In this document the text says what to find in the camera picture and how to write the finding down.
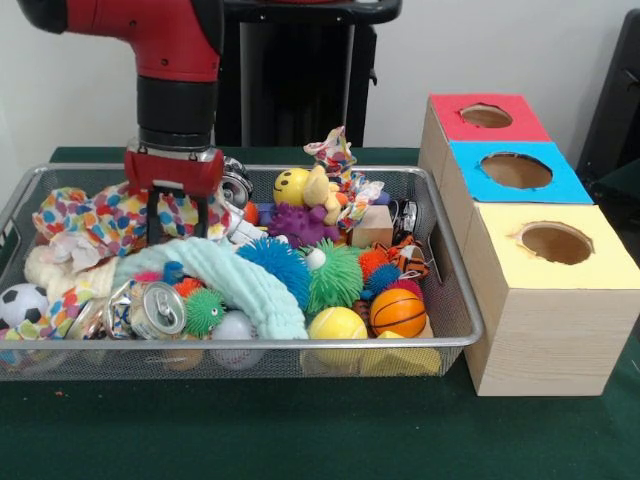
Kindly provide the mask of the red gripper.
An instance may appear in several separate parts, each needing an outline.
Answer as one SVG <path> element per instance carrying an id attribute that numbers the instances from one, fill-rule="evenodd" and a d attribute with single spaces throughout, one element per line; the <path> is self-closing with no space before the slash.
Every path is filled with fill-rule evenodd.
<path id="1" fill-rule="evenodd" d="M 208 230 L 209 197 L 216 193 L 224 173 L 224 154 L 219 149 L 187 154 L 149 150 L 146 153 L 128 149 L 125 153 L 126 177 L 132 187 L 147 189 L 146 238 L 149 246 L 162 238 L 158 215 L 160 192 L 154 187 L 181 190 L 192 196 L 196 204 L 197 223 L 193 235 L 205 238 Z"/>

